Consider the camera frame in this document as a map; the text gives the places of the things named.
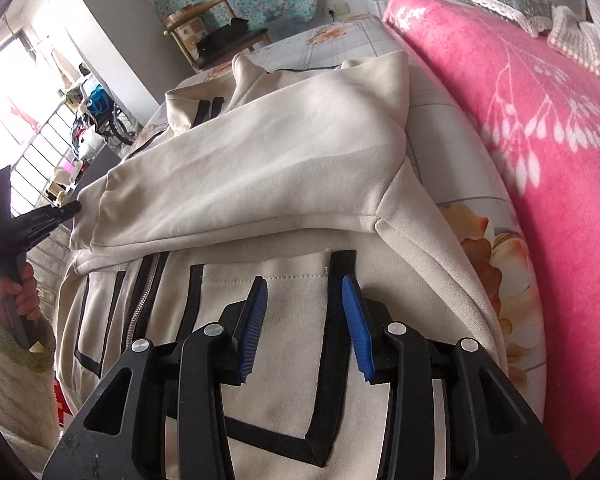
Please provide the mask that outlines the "person's left hand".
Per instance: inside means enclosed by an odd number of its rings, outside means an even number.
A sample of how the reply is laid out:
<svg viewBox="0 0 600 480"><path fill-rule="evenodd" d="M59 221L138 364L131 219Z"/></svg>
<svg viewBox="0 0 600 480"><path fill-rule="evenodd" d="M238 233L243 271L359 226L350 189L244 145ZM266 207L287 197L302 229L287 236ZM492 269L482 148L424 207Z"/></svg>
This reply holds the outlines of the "person's left hand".
<svg viewBox="0 0 600 480"><path fill-rule="evenodd" d="M10 278L0 278L0 323L9 328L9 317L6 310L6 300L15 300L15 307L19 316L24 316L30 321L40 318L40 293L38 282L30 263L26 263L21 270L21 282L16 283Z"/></svg>

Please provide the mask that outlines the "left forearm fluffy sleeve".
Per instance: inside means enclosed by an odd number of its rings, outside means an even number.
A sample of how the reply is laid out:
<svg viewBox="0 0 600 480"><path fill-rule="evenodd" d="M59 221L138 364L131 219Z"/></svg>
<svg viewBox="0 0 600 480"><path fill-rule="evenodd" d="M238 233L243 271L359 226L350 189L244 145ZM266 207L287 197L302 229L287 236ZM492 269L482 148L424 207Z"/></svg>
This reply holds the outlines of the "left forearm fluffy sleeve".
<svg viewBox="0 0 600 480"><path fill-rule="evenodd" d="M42 350L24 350L0 323L0 430L23 460L44 462L59 438L54 393L56 340L50 323L36 326Z"/></svg>

